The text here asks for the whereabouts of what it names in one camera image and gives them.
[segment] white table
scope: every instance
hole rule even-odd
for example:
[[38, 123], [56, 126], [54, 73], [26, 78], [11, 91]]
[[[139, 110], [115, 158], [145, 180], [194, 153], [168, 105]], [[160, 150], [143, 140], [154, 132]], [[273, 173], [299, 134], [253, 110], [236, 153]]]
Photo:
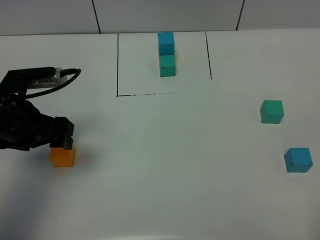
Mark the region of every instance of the white table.
[[[147, 51], [155, 57], [145, 47], [157, 47], [155, 34], [120, 34], [118, 86], [117, 38], [0, 37], [1, 79], [13, 69], [82, 69], [31, 100], [75, 124], [75, 166], [52, 167], [48, 145], [0, 151], [0, 239], [319, 238], [320, 30], [207, 32], [212, 79], [204, 32], [176, 34], [187, 65], [177, 60], [176, 78], [143, 63]], [[144, 64], [152, 70], [128, 81]], [[266, 99], [283, 101], [281, 124], [261, 124]], [[310, 148], [308, 173], [287, 173], [290, 147]]]

